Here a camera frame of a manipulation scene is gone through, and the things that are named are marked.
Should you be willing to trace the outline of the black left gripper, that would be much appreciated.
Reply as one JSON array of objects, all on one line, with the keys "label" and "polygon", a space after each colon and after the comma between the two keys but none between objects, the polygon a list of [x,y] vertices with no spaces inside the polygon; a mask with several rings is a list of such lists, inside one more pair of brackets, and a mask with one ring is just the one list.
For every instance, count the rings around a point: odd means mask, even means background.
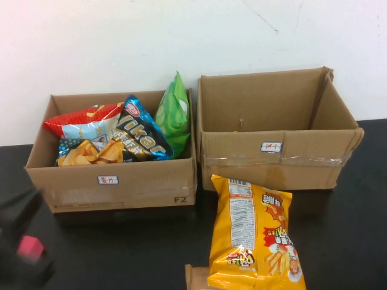
[{"label": "black left gripper", "polygon": [[30,220],[42,206],[41,191],[27,190],[13,201],[1,204],[1,239],[18,240],[22,234],[22,220]]}]

